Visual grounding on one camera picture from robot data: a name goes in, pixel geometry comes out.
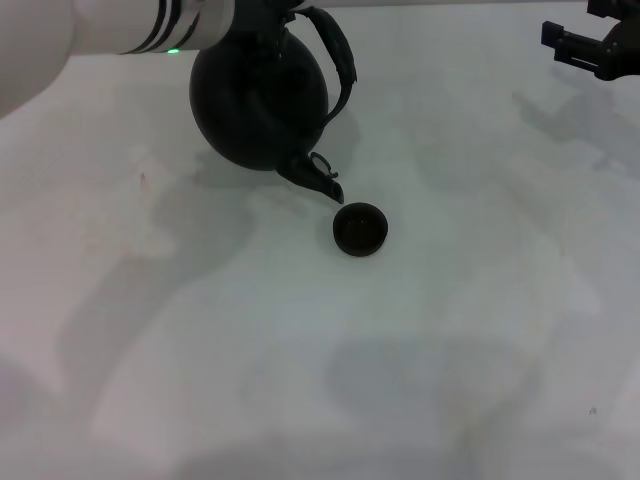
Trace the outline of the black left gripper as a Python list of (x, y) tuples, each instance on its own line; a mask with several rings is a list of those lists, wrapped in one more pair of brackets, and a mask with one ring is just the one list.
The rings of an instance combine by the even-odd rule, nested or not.
[(281, 59), (290, 40), (287, 25), (295, 20), (297, 0), (240, 0), (234, 5), (231, 27), (221, 44), (271, 46)]

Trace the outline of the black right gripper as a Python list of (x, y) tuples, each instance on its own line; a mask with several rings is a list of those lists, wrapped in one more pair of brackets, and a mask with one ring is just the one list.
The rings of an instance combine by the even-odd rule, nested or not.
[(588, 0), (587, 12), (600, 18), (623, 19), (596, 40), (545, 21), (541, 44), (554, 50), (554, 60), (593, 73), (603, 81), (639, 75), (639, 2)]

